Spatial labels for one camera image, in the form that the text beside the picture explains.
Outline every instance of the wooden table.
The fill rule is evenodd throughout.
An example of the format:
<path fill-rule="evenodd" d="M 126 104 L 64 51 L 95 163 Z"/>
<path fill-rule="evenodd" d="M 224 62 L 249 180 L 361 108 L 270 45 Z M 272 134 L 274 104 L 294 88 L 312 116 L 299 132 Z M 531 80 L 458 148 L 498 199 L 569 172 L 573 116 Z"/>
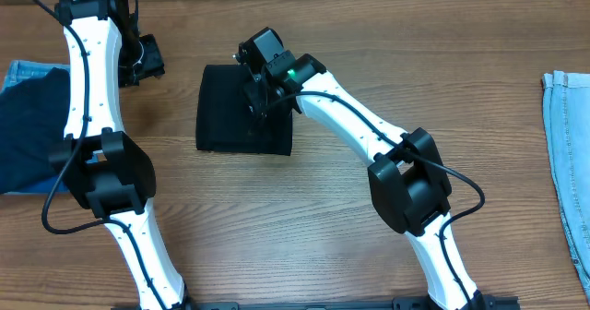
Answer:
<path fill-rule="evenodd" d="M 295 117 L 291 157 L 195 149 L 203 68 L 273 27 L 395 125 L 422 126 L 488 202 L 454 226 L 470 276 L 526 309 L 585 309 L 561 228 L 541 120 L 541 75 L 590 72 L 590 0 L 300 0 L 141 5 L 167 74 L 121 91 L 128 134 L 154 162 L 172 261 L 199 302 L 386 300 L 422 295 L 414 252 L 375 213 L 357 157 Z M 0 68 L 67 63 L 61 27 L 36 6 L 0 8 Z M 453 212 L 478 200 L 452 180 Z M 57 236 L 43 197 L 0 197 L 0 308 L 108 309 L 137 302 L 112 237 Z M 59 196 L 51 222 L 92 219 Z"/>

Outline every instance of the jeans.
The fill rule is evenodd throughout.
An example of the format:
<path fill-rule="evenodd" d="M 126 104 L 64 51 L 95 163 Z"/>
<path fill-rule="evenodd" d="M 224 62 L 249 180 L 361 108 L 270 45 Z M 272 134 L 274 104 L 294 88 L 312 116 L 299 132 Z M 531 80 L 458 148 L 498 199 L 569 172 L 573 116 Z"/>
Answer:
<path fill-rule="evenodd" d="M 590 302 L 590 75 L 543 77 L 551 175 L 572 262 Z"/>
<path fill-rule="evenodd" d="M 17 85 L 21 81 L 29 78 L 42 78 L 45 77 L 49 73 L 49 71 L 53 68 L 60 68 L 69 71 L 70 66 L 65 65 L 49 65 L 49 64 L 41 64 L 31 61 L 22 61 L 16 60 L 10 63 L 8 67 L 8 71 L 6 72 L 6 77 L 4 79 L 4 85 L 0 89 L 0 94 L 8 91 L 11 87 Z M 24 189 L 20 189 L 18 193 L 24 194 L 44 194 L 48 193 L 53 184 L 55 183 L 56 177 L 50 178 L 48 180 L 39 182 L 35 185 L 27 186 Z M 67 191 L 67 188 L 61 184 L 58 188 L 59 192 Z"/>

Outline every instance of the black fabric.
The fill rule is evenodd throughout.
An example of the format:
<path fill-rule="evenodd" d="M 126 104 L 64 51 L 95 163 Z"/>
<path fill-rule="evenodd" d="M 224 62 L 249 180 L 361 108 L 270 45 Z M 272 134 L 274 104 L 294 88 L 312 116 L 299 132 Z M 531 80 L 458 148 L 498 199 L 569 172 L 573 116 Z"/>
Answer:
<path fill-rule="evenodd" d="M 219 152 L 290 155 L 292 115 L 256 126 L 242 94 L 252 85 L 246 66 L 206 66 L 196 113 L 196 148 Z"/>
<path fill-rule="evenodd" d="M 69 103 L 69 73 L 56 68 L 0 94 L 0 194 L 55 175 L 47 157 L 63 139 Z"/>

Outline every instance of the denim seam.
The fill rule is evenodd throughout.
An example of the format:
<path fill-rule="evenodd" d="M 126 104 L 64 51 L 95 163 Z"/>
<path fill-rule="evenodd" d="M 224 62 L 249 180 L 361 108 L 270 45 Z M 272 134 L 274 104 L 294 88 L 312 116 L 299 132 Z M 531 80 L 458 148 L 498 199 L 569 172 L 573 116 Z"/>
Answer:
<path fill-rule="evenodd" d="M 572 186 L 572 197 L 573 203 L 575 206 L 576 211 L 578 211 L 578 215 L 580 216 L 582 222 L 582 232 L 584 233 L 584 239 L 586 240 L 586 247 L 590 248 L 590 235 L 588 234 L 588 228 L 584 223 L 584 214 L 582 213 L 582 209 L 580 208 L 580 198 L 578 197 L 578 190 L 575 183 L 575 174 L 573 170 L 573 153 L 572 153 L 572 139 L 570 136 L 570 119 L 568 115 L 568 98 L 567 98 L 567 75 L 565 77 L 565 85 L 563 87 L 563 122 L 565 128 L 565 140 L 568 145 L 568 158 L 570 163 L 570 182 Z"/>

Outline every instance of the folded black cloth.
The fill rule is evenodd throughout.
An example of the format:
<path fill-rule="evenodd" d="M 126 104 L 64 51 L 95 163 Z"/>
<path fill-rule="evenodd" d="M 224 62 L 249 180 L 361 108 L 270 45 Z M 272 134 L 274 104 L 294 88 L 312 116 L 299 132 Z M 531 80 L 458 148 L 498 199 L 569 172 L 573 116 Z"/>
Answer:
<path fill-rule="evenodd" d="M 219 152 L 290 155 L 292 117 L 269 117 L 262 126 L 242 94 L 252 84 L 246 66 L 206 66 L 196 113 L 196 148 Z"/>
<path fill-rule="evenodd" d="M 54 68 L 0 94 L 0 194 L 55 175 L 51 146 L 64 138 L 70 75 Z"/>

